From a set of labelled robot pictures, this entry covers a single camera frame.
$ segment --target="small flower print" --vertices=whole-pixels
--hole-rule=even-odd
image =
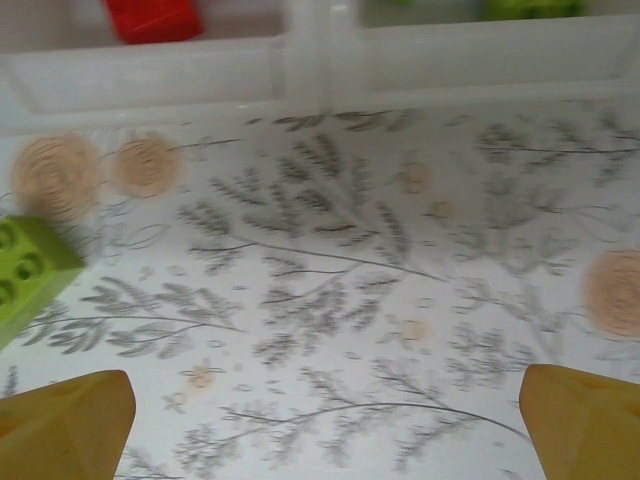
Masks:
[[[212,368],[209,359],[206,358],[201,364],[195,365],[192,370],[180,372],[187,377],[190,386],[197,389],[204,389],[212,386],[216,380],[217,369]]]
[[[429,325],[423,320],[402,322],[402,338],[407,342],[420,342],[429,336]]]
[[[447,200],[439,200],[431,204],[431,215],[440,220],[450,220],[455,217],[456,209]]]
[[[421,193],[429,186],[429,168],[424,163],[409,163],[405,167],[403,180],[407,193]]]

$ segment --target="white plastic bin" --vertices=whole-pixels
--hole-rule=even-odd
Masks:
[[[623,88],[637,60],[634,0],[592,0],[579,18],[501,22],[477,21],[479,0],[332,2],[339,108],[601,95]]]
[[[200,37],[129,46],[112,33],[101,0],[3,2],[0,104],[12,107],[11,124],[150,107],[156,119],[205,105],[208,114],[318,108],[315,1],[197,3],[207,27]]]

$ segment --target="yellow plastic piece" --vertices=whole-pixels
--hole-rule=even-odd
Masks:
[[[0,478],[113,480],[134,416],[117,370],[0,400]]]
[[[520,411],[548,480],[640,480],[640,385],[532,365]]]

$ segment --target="table surface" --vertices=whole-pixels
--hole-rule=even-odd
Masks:
[[[563,102],[78,132],[107,172],[160,134],[184,178],[145,199],[107,178],[61,227],[90,268],[2,351],[0,394],[125,370],[119,479],[542,480],[526,366],[640,376],[640,343],[583,304],[599,256],[640,248],[623,117]],[[0,140],[0,214],[33,139]],[[603,308],[637,312],[638,277],[603,274]]]

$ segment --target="patterned paper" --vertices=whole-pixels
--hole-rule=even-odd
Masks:
[[[635,127],[561,103],[74,132],[106,178],[56,225],[91,266],[1,393],[126,370],[118,479],[542,480],[527,365],[639,381],[640,277],[598,263],[638,258]],[[123,189],[118,151],[160,137],[179,183]],[[35,140],[1,140],[0,214]]]

